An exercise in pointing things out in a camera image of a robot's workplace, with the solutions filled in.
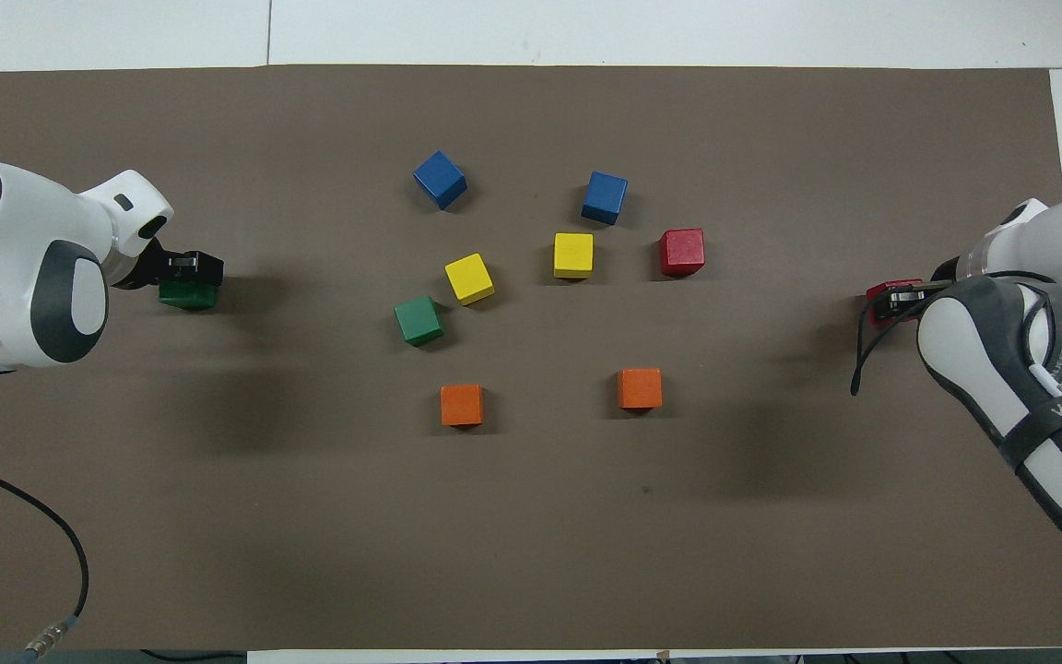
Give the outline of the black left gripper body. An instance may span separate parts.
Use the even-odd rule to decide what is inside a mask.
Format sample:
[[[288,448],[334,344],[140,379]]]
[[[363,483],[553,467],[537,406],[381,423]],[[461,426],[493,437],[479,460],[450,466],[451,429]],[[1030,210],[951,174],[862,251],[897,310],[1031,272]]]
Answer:
[[[135,263],[114,279],[115,289],[136,290],[161,283],[204,283],[219,287],[224,276],[224,262],[201,251],[177,253],[166,251],[159,239],[148,241]]]

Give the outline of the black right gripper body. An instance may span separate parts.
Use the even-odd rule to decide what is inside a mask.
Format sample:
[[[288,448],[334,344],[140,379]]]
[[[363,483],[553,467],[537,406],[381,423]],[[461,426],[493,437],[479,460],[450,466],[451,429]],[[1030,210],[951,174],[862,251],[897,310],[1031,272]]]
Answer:
[[[939,294],[956,280],[958,259],[939,265],[928,280],[888,280],[883,283],[883,310],[907,311]]]

